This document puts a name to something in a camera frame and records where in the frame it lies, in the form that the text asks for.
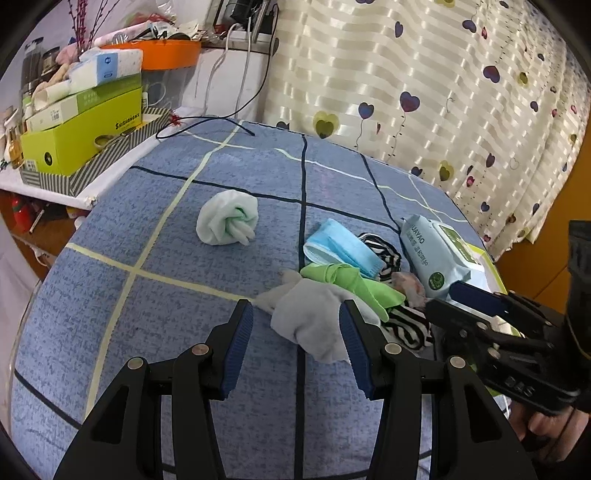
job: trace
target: rolled white towel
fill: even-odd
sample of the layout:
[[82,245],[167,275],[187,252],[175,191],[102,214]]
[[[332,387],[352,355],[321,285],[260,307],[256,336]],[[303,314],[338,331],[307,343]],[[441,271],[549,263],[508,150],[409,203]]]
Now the rolled white towel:
[[209,245],[240,242],[248,245],[255,238],[258,201],[252,195],[225,190],[201,207],[197,218],[197,236]]

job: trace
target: wet wipes package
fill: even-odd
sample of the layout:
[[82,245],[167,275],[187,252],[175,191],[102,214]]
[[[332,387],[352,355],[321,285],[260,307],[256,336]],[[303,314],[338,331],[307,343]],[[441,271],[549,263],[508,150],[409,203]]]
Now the wet wipes package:
[[488,290],[484,267],[451,226],[413,215],[402,224],[400,238],[427,297],[444,300],[458,280]]

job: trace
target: human hand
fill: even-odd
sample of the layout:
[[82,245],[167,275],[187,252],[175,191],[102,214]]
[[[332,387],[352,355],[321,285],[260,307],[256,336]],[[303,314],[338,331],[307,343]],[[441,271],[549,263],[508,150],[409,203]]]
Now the human hand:
[[589,414],[569,407],[564,413],[555,417],[547,417],[533,411],[516,401],[511,403],[509,423],[521,442],[528,430],[551,440],[538,452],[538,460],[544,463],[561,462],[568,457],[571,450],[583,433]]

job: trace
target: blue gripper pad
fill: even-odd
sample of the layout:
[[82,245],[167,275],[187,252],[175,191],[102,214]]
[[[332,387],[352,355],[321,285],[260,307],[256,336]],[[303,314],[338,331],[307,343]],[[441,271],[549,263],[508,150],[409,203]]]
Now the blue gripper pad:
[[227,398],[230,392],[236,388],[246,347],[251,337],[252,322],[252,305],[249,303],[242,312],[242,316],[224,358],[223,381],[220,386],[223,398]]
[[375,386],[371,380],[371,363],[353,317],[344,303],[339,308],[339,326],[353,367],[357,387],[365,393],[367,398],[373,398]]
[[494,317],[495,315],[503,317],[506,314],[505,304],[501,297],[462,281],[457,281],[450,285],[449,296],[452,300],[458,301],[471,309],[478,310],[489,317]]

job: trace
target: green cloth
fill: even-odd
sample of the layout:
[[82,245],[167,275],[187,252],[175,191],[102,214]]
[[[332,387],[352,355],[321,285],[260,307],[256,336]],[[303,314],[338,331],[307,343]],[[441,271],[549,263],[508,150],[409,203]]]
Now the green cloth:
[[386,309],[402,305],[406,297],[385,283],[363,278],[359,269],[346,263],[310,264],[300,270],[304,278],[322,283],[332,283],[357,295],[383,322],[388,321]]

